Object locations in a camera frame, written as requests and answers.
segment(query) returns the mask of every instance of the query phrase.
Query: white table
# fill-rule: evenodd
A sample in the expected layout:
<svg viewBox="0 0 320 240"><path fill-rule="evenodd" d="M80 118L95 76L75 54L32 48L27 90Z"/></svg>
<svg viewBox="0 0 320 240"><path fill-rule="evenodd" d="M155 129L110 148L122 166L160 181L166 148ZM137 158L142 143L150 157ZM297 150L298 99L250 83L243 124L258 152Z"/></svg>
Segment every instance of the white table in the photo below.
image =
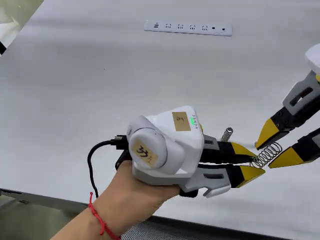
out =
<svg viewBox="0 0 320 240"><path fill-rule="evenodd" d="M88 203L86 157L130 119L197 109L205 133L252 147L320 42L318 0L46 0L0 59L0 188ZM145 20L228 23L232 37L143 31ZM319 127L316 114L280 143ZM93 157L100 192L121 152ZM267 169L157 216L301 240L320 236L320 162Z"/></svg>

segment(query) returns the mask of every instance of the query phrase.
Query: finger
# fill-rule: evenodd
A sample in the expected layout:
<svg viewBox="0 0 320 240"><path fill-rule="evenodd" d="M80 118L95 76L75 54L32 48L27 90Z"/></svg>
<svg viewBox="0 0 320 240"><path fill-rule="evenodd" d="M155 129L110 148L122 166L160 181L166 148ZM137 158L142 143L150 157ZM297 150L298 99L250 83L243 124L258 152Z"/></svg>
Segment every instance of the finger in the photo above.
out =
<svg viewBox="0 0 320 240"><path fill-rule="evenodd" d="M163 200L171 199L180 193L180 187L178 185L159 186L161 189L161 197Z"/></svg>

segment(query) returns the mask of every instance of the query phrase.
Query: white plastic housing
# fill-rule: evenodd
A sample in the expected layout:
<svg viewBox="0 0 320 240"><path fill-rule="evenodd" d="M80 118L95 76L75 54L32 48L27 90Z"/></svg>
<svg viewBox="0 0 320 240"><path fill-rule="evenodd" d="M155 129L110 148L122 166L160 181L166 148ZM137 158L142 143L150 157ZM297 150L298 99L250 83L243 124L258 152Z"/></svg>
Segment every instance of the white plastic housing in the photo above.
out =
<svg viewBox="0 0 320 240"><path fill-rule="evenodd" d="M320 43L306 51L305 58L312 71L320 75Z"/></svg>

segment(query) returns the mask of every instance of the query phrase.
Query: black cable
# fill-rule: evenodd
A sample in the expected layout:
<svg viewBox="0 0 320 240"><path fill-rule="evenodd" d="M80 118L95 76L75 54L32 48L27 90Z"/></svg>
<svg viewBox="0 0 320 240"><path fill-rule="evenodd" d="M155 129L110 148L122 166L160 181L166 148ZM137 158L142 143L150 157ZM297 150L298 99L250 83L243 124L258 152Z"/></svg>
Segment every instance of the black cable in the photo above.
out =
<svg viewBox="0 0 320 240"><path fill-rule="evenodd" d="M88 154L87 162L88 162L88 167L89 167L90 181L91 181L91 185L94 189L94 193L95 193L96 198L99 197L99 194L98 194L98 189L96 187L95 180L94 180L94 171L92 168L91 157L97 149L99 149L103 146L106 146L106 145L111 145L113 142L114 142L113 140L99 142L93 148L91 148L91 150Z"/></svg>

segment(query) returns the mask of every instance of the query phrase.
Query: floor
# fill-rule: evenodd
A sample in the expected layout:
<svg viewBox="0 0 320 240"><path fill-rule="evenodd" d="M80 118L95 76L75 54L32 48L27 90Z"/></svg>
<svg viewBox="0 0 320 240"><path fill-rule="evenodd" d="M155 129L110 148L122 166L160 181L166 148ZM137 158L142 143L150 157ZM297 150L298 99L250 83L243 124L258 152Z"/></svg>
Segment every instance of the floor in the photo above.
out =
<svg viewBox="0 0 320 240"><path fill-rule="evenodd" d="M0 0L0 42L8 47L43 0Z"/></svg>
<svg viewBox="0 0 320 240"><path fill-rule="evenodd" d="M0 196L0 204L8 199ZM16 201L0 209L0 239L49 240L74 216L58 209Z"/></svg>
<svg viewBox="0 0 320 240"><path fill-rule="evenodd" d="M7 202L0 196L0 205ZM14 201L0 208L0 240L49 240L76 214ZM123 240L287 240L249 232L151 217L132 227Z"/></svg>

